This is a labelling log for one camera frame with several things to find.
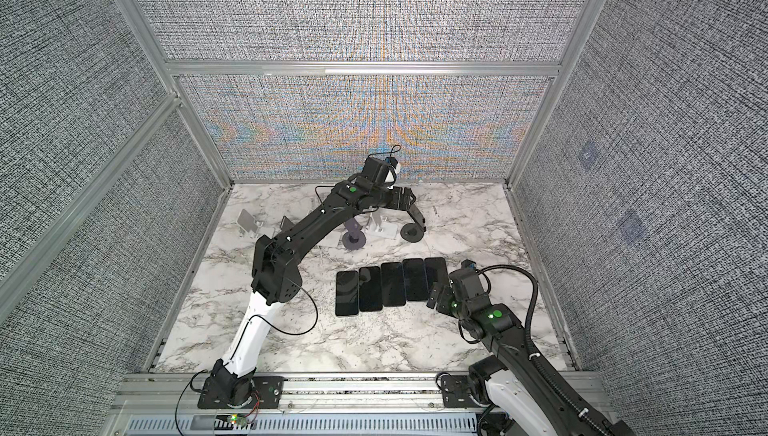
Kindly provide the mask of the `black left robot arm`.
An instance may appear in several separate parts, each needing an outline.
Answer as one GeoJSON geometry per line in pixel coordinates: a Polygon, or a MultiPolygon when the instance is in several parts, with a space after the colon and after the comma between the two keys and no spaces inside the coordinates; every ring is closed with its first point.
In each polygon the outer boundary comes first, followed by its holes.
{"type": "Polygon", "coordinates": [[[319,205],[298,223],[255,243],[252,294],[237,335],[206,380],[217,403],[240,408],[250,403],[250,380],[267,334],[277,327],[268,317],[303,290],[299,264],[329,233],[356,216],[380,209],[404,211],[412,219],[401,230],[408,242],[421,241],[426,220],[408,187],[396,184],[400,163],[394,153],[372,153],[361,171],[336,183],[319,205]]]}

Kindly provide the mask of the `large black phone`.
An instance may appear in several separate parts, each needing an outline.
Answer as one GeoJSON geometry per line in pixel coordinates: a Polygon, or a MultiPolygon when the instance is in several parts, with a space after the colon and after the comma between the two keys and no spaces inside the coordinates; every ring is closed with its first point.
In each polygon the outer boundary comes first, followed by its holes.
{"type": "Polygon", "coordinates": [[[432,290],[435,284],[444,285],[448,283],[447,262],[443,257],[428,257],[424,259],[425,274],[427,278],[428,289],[432,290]]]}

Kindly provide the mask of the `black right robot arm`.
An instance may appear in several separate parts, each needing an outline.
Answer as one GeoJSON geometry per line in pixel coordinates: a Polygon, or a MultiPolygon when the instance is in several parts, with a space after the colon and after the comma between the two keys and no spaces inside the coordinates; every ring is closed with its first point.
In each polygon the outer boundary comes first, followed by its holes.
{"type": "Polygon", "coordinates": [[[427,306],[456,319],[462,339],[489,352],[470,366],[468,375],[470,394],[486,407],[482,416],[502,410],[527,435],[632,435],[627,423],[610,421],[538,349],[532,338],[538,295],[539,282],[530,271],[512,264],[478,268],[469,260],[432,286],[427,306]],[[487,274],[497,270],[513,271],[530,281],[532,292],[523,319],[490,300],[487,274]]]}

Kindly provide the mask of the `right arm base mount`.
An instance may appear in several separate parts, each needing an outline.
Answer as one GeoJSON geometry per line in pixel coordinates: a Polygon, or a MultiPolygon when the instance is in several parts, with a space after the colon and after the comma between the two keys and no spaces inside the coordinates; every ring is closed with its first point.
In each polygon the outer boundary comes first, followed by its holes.
{"type": "Polygon", "coordinates": [[[453,375],[448,372],[439,372],[435,377],[435,384],[443,401],[443,406],[453,409],[480,408],[471,392],[467,375],[453,375]]]}

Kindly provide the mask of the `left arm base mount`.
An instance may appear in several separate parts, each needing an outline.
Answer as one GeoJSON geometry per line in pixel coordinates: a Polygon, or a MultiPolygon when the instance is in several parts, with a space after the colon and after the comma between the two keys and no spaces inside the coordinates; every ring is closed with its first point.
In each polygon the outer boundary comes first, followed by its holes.
{"type": "Polygon", "coordinates": [[[277,409],[285,378],[251,372],[237,376],[231,364],[218,359],[206,378],[197,402],[198,409],[277,409]]]}

